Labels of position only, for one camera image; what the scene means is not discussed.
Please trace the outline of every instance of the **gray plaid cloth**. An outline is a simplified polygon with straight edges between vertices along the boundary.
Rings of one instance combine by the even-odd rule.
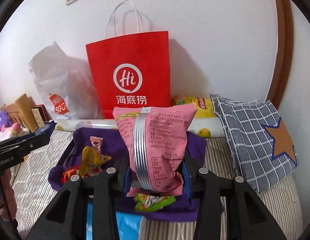
[[[280,116],[270,101],[244,103],[219,95],[211,98],[223,124],[233,168],[256,192],[269,189],[296,169],[286,154],[271,160],[274,140],[260,125],[278,124]]]

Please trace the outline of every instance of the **pink snack package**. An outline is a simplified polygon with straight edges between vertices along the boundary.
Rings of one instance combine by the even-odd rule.
[[[172,107],[120,108],[115,107],[113,115],[119,132],[129,151],[130,167],[132,170],[132,186],[127,196],[137,193],[147,194],[150,191],[161,192],[161,195],[181,195],[183,180],[176,169],[184,158],[187,144],[186,131],[190,126],[197,109],[192,104]],[[151,190],[144,189],[142,182],[137,180],[133,134],[135,120],[138,115],[145,116],[145,163],[148,171],[148,182]]]

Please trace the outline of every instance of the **white circle logo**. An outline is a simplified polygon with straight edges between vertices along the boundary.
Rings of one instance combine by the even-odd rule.
[[[132,64],[119,65],[113,74],[115,86],[125,93],[135,93],[143,83],[143,76],[140,70]]]

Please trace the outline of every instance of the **white plastic bag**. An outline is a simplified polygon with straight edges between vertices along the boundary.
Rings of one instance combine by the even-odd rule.
[[[88,63],[68,57],[56,42],[30,62],[37,91],[53,119],[100,119]]]

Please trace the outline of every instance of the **silver screw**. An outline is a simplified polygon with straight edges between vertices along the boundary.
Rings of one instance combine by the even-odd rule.
[[[116,169],[115,169],[114,167],[110,167],[110,168],[108,168],[108,169],[106,170],[106,172],[107,172],[108,174],[113,174],[113,173],[115,173],[115,171],[116,171]]]
[[[200,168],[200,169],[199,169],[199,173],[201,173],[201,174],[207,174],[207,173],[208,173],[208,169],[206,169],[206,168]]]
[[[243,183],[243,182],[244,182],[244,178],[241,177],[241,176],[237,176],[237,177],[235,178],[235,180],[236,180],[238,183]]]
[[[77,174],[71,176],[71,181],[78,181],[79,180],[79,176]]]

